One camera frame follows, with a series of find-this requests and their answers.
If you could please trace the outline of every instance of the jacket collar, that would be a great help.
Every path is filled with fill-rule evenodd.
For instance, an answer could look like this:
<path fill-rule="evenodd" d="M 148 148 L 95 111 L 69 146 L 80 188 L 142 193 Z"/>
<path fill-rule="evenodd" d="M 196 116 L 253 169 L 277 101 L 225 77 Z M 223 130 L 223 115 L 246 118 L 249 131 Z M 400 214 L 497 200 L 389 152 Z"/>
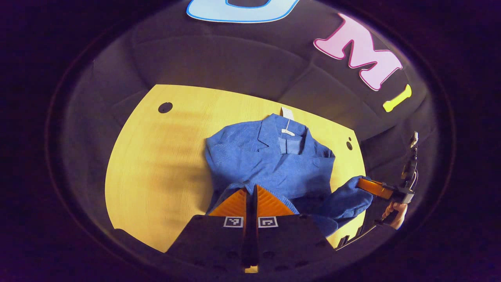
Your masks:
<path fill-rule="evenodd" d="M 280 132 L 282 128 L 286 128 L 288 121 L 288 118 L 274 113 L 263 119 L 258 135 L 258 140 L 268 145 L 268 148 L 261 149 L 259 150 L 259 152 L 280 152 Z M 288 130 L 294 132 L 296 135 L 301 135 L 304 138 L 305 143 L 301 155 L 308 157 L 314 157 L 316 155 L 315 140 L 313 139 L 310 130 L 306 126 L 291 120 L 289 122 Z"/>

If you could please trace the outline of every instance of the pink letter m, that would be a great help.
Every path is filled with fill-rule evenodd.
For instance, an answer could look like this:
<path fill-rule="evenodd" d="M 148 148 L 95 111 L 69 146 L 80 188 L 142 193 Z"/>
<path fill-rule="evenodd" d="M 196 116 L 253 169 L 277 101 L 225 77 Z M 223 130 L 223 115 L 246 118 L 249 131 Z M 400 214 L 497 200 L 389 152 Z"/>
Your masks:
<path fill-rule="evenodd" d="M 381 84 L 402 64 L 397 57 L 388 50 L 374 51 L 374 43 L 370 32 L 353 19 L 339 14 L 344 19 L 342 25 L 327 39 L 315 39 L 313 44 L 318 50 L 342 60 L 345 58 L 345 47 L 353 42 L 348 66 L 358 68 L 375 63 L 370 69 L 362 69 L 360 78 L 372 89 L 381 89 Z"/>

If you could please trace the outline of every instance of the hand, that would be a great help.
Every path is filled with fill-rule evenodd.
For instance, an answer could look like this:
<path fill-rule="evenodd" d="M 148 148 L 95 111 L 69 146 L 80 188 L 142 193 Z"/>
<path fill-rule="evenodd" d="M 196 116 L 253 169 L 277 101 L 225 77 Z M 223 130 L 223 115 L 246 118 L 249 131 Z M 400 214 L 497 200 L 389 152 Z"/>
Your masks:
<path fill-rule="evenodd" d="M 405 214 L 407 213 L 407 204 L 400 204 L 391 202 L 390 205 L 386 208 L 386 211 L 383 213 L 383 219 L 386 218 L 392 211 L 398 211 L 395 219 L 390 223 L 390 226 L 398 229 L 402 226 L 402 223 L 405 219 Z"/>

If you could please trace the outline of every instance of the yellow table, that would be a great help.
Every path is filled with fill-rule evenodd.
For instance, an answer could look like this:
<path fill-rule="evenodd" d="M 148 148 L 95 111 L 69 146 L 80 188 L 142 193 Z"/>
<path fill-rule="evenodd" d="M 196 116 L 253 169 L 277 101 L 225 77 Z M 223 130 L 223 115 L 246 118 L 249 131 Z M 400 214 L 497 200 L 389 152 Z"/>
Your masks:
<path fill-rule="evenodd" d="M 171 102 L 170 112 L 158 108 Z M 331 190 L 353 176 L 365 175 L 355 133 L 317 115 L 248 95 L 193 86 L 155 85 L 137 105 L 120 132 L 106 173 L 106 207 L 114 228 L 166 252 L 196 214 L 207 211 L 212 196 L 203 155 L 205 139 L 226 125 L 263 120 L 292 110 L 318 142 L 335 154 Z M 352 150 L 346 142 L 351 138 Z M 328 238 L 337 247 L 353 238 L 365 212 Z"/>

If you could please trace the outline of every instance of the clothing tag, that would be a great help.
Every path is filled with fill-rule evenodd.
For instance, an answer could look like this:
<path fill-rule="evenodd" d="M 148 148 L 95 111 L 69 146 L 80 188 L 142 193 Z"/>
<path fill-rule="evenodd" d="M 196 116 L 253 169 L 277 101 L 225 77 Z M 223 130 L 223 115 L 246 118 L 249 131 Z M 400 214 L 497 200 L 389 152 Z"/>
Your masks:
<path fill-rule="evenodd" d="M 289 118 L 289 121 L 287 121 L 287 126 L 284 129 L 282 129 L 282 133 L 287 133 L 290 136 L 296 136 L 294 133 L 288 131 L 288 129 L 289 129 L 289 122 L 291 122 L 290 118 Z"/>
<path fill-rule="evenodd" d="M 292 111 L 287 109 L 286 107 L 282 107 L 282 116 L 294 120 L 294 115 L 292 114 Z"/>
<path fill-rule="evenodd" d="M 287 129 L 282 129 L 282 133 L 289 134 L 290 136 L 296 136 L 293 132 L 290 132 Z"/>

